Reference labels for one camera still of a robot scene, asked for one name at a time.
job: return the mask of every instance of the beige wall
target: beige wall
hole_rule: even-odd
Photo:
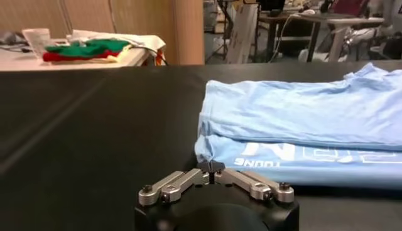
[[[115,32],[109,0],[62,0],[62,3],[71,28]]]
[[[204,64],[203,0],[113,0],[118,33],[158,35],[172,64]]]
[[[69,32],[58,0],[0,0],[0,30],[24,28],[49,28],[54,38]]]

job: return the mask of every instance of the green cloth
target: green cloth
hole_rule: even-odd
[[[46,51],[62,56],[93,57],[105,53],[106,50],[120,52],[129,44],[121,40],[89,40],[85,46],[81,46],[79,42],[73,42],[70,46],[48,46]]]

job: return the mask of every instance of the laptop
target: laptop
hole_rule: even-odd
[[[335,0],[328,13],[304,14],[303,16],[320,19],[358,18],[364,14],[369,0]]]
[[[257,0],[261,5],[262,11],[282,11],[285,6],[285,0]]]

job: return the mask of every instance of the red cloth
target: red cloth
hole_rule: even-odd
[[[63,56],[58,53],[46,52],[43,54],[42,59],[45,62],[60,62],[60,61],[75,61],[75,60],[91,60],[93,58],[107,58],[109,55],[117,57],[120,52],[111,52],[109,50],[105,51],[100,55],[93,57],[80,57],[80,56]]]

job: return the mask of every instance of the white table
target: white table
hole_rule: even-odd
[[[148,58],[144,49],[132,49],[119,63],[71,63],[52,64],[37,59],[33,53],[16,53],[0,50],[0,72],[33,70],[79,70],[139,66]]]
[[[306,16],[302,14],[298,14],[296,17],[312,21],[315,23],[328,23],[333,24],[335,26],[335,37],[334,42],[331,46],[331,51],[329,53],[328,62],[337,62],[339,59],[340,52],[342,50],[342,45],[344,43],[344,38],[346,35],[346,31],[353,25],[363,24],[363,23],[383,23],[383,18],[344,18],[344,19],[324,19],[324,18],[316,18],[311,16]]]

